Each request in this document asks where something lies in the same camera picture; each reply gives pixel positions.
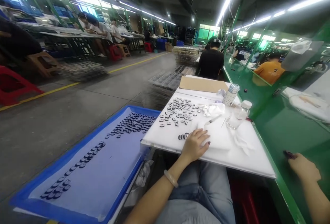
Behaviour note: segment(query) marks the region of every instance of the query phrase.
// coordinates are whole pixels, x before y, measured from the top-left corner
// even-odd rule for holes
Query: wooden stool
[[[128,55],[131,56],[130,51],[128,50],[127,45],[124,45],[124,44],[116,44],[116,47],[120,49],[121,54],[122,54],[124,57],[127,57]]]
[[[37,54],[28,55],[27,58],[38,68],[39,73],[45,78],[51,78],[51,72],[58,71],[60,64],[46,51]]]

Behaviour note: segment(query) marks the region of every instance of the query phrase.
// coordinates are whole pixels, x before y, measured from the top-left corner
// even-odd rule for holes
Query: plastic water bottle
[[[237,129],[249,116],[251,107],[252,103],[247,100],[244,100],[241,105],[236,106],[226,122],[227,127],[233,130]]]

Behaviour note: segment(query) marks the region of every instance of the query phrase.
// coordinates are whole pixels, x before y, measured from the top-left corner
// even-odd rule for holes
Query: cardboard box
[[[165,50],[168,52],[172,52],[172,44],[171,43],[165,43]]]

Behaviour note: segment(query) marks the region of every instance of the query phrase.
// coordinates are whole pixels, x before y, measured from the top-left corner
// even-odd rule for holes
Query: finger
[[[209,137],[210,137],[210,135],[202,135],[201,137],[199,137],[198,138],[199,144],[202,144]]]
[[[196,135],[197,132],[202,131],[202,130],[203,130],[203,129],[195,129],[195,130],[192,132],[192,135]]]
[[[199,138],[199,137],[201,137],[202,135],[204,135],[206,133],[207,133],[207,130],[199,131],[199,132],[196,133],[196,136]]]
[[[200,151],[199,151],[200,156],[202,156],[206,152],[206,150],[209,149],[210,143],[211,143],[210,141],[205,143],[205,145],[200,149]]]

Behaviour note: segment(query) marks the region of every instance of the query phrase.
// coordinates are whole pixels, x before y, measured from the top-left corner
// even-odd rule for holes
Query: table
[[[108,53],[108,42],[101,35],[97,34],[77,34],[77,35],[65,35],[59,33],[48,33],[48,32],[40,32],[43,35],[46,35],[49,39],[50,43],[59,45],[61,42],[65,41],[70,49],[74,52],[77,58],[87,59],[90,56],[97,56],[97,49],[95,47],[93,39],[100,39],[103,45],[105,52],[107,53],[107,57],[110,60],[110,54]]]
[[[169,102],[172,102],[176,97],[189,99],[196,104],[211,104],[218,98],[215,93],[199,92],[180,88],[176,90]],[[165,115],[165,111],[167,110],[164,109],[160,115]],[[157,118],[146,136],[141,141],[141,144],[169,152],[181,153],[184,142],[178,140],[178,135],[184,134],[185,132],[191,132],[197,128],[199,122],[205,123],[212,119],[210,117],[204,117],[203,115],[198,115],[195,118],[197,120],[193,119],[191,124],[189,124],[185,130],[181,129],[180,126],[177,131],[172,129],[171,132],[169,132],[165,127],[160,128],[160,118]],[[258,135],[252,126],[252,123],[245,120],[239,129],[237,129],[237,132],[254,147],[255,150],[251,152],[250,156],[247,156],[241,148],[235,145],[231,147],[229,152],[212,148],[211,145],[209,150],[200,159],[268,178],[275,178],[275,172],[264,151],[263,145],[261,144]]]
[[[120,35],[121,37],[127,38],[132,41],[133,48],[138,50],[139,53],[141,54],[141,46],[140,46],[140,41],[143,42],[143,48],[144,48],[144,39],[141,37],[137,36],[132,36],[132,35]]]

